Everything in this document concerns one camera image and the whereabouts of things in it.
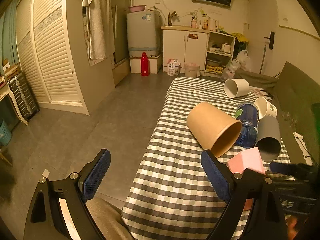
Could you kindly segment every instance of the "red thermos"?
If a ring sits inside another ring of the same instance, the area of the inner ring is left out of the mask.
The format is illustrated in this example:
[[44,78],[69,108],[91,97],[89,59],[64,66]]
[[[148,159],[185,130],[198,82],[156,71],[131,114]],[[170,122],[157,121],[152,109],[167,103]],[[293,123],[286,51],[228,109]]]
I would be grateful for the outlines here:
[[142,53],[141,57],[141,76],[148,76],[149,75],[149,61],[147,54],[144,52]]

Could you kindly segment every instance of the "pink paper box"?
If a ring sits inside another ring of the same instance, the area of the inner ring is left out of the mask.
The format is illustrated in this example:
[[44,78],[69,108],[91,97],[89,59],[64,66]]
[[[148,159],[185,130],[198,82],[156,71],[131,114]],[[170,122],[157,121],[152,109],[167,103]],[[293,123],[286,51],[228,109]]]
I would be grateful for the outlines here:
[[263,168],[260,152],[258,147],[243,150],[228,161],[228,167],[232,173],[243,173],[245,169],[266,174]]

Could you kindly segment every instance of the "gray sofa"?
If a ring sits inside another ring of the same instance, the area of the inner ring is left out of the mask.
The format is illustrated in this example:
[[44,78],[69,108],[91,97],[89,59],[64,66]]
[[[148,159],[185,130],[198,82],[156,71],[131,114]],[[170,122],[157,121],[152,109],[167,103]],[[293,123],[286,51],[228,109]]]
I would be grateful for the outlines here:
[[235,78],[246,79],[251,86],[261,87],[273,96],[282,140],[292,163],[305,163],[293,132],[304,137],[307,150],[319,163],[319,140],[312,105],[320,103],[320,86],[303,71],[286,62],[279,79],[237,70]]

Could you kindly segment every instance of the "tiled floor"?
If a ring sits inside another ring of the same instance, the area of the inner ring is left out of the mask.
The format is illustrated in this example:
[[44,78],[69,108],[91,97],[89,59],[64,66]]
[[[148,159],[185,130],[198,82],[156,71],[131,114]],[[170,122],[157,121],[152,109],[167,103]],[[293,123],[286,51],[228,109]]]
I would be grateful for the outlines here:
[[19,123],[0,161],[0,216],[23,240],[29,204],[44,169],[64,179],[97,155],[111,152],[111,165],[98,195],[122,208],[175,77],[130,74],[91,116],[42,108],[28,126]]

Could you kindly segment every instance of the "blue laundry basket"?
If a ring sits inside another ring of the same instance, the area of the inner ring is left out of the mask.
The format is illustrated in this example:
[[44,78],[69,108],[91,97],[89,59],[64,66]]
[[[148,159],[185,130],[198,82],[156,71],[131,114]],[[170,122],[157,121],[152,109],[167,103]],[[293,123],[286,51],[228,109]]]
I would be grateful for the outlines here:
[[2,123],[0,126],[0,143],[3,146],[6,146],[12,138],[12,133],[10,132],[7,124],[5,123],[5,121],[3,119],[1,122]]

